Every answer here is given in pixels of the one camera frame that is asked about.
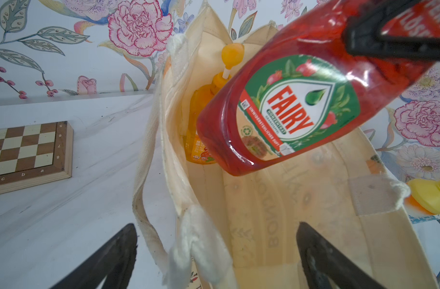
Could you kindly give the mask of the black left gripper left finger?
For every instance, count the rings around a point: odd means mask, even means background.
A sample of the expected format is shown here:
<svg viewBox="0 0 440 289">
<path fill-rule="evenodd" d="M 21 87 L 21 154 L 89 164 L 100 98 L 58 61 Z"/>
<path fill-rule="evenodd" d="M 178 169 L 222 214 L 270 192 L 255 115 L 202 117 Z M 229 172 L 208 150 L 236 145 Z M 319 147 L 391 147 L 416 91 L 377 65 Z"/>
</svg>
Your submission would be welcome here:
<svg viewBox="0 0 440 289">
<path fill-rule="evenodd" d="M 108 242 L 54 289 L 125 289 L 132 276 L 137 255 L 137 232 L 132 223 L 124 226 Z"/>
</svg>

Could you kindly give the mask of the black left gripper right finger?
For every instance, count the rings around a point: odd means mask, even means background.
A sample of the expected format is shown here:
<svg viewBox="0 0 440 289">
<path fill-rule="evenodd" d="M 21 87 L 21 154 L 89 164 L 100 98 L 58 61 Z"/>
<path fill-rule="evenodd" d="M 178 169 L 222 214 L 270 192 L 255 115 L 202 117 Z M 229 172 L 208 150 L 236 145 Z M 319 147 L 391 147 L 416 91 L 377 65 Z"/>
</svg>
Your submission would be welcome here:
<svg viewBox="0 0 440 289">
<path fill-rule="evenodd" d="M 382 289 L 306 222 L 299 224 L 296 240 L 310 289 Z"/>
</svg>

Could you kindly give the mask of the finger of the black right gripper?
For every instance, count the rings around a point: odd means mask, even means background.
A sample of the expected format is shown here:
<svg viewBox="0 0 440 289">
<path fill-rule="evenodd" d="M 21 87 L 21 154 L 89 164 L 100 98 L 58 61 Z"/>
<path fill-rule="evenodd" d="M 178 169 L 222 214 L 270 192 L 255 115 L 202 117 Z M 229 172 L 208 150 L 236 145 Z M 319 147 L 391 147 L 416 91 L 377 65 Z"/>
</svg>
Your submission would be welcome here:
<svg viewBox="0 0 440 289">
<path fill-rule="evenodd" d="M 368 1 L 342 38 L 351 55 L 440 61 L 440 1 Z"/>
</svg>

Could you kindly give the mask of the red Fairy dish soap bottle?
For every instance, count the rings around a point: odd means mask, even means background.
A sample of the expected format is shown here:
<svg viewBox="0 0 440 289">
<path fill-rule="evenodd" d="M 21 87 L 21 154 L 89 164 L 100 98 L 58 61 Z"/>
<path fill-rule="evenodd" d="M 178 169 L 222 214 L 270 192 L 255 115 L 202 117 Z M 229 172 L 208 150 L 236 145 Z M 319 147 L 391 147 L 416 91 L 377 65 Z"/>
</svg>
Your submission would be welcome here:
<svg viewBox="0 0 440 289">
<path fill-rule="evenodd" d="M 197 133 L 242 176 L 332 142 L 375 116 L 436 61 L 351 55 L 342 33 L 368 1 L 329 1 L 279 31 L 200 113 Z"/>
</svg>

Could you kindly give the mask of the cream canvas shopping bag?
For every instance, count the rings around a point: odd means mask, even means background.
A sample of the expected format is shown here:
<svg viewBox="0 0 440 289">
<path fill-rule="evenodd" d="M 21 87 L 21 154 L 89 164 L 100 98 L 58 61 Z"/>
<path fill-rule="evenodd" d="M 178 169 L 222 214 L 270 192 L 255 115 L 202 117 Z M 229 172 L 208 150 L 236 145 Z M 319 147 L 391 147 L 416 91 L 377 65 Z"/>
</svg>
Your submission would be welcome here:
<svg viewBox="0 0 440 289">
<path fill-rule="evenodd" d="M 133 213 L 163 284 L 184 289 L 197 273 L 203 288 L 306 289 L 296 236 L 308 224 L 385 288 L 435 289 L 436 277 L 403 207 L 409 188 L 387 171 L 362 130 L 242 177 L 217 164 L 186 161 L 181 131 L 190 95 L 220 70 L 220 51 L 230 42 L 225 25 L 203 2 L 186 33 L 170 39 L 158 73 Z M 177 214 L 170 250 L 143 203 L 157 142 Z"/>
</svg>

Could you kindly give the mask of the orange bottle yellow cap rear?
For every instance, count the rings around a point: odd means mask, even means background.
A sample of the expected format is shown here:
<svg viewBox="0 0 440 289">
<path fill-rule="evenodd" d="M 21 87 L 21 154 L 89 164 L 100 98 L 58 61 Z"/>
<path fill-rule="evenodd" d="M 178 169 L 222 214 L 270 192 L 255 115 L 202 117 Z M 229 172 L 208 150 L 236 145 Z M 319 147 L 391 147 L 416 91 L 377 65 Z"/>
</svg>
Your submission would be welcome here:
<svg viewBox="0 0 440 289">
<path fill-rule="evenodd" d="M 440 181 L 412 179 L 407 185 L 411 194 L 404 204 L 426 216 L 440 214 Z"/>
</svg>

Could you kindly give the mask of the wooden chess board box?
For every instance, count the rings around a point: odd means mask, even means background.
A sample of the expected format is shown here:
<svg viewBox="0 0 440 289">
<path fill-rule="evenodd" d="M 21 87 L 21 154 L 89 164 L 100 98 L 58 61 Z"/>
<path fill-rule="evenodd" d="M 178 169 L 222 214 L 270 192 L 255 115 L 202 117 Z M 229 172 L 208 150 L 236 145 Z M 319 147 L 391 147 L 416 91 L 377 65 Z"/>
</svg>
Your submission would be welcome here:
<svg viewBox="0 0 440 289">
<path fill-rule="evenodd" d="M 69 122 L 0 129 L 0 195 L 72 177 Z"/>
</svg>

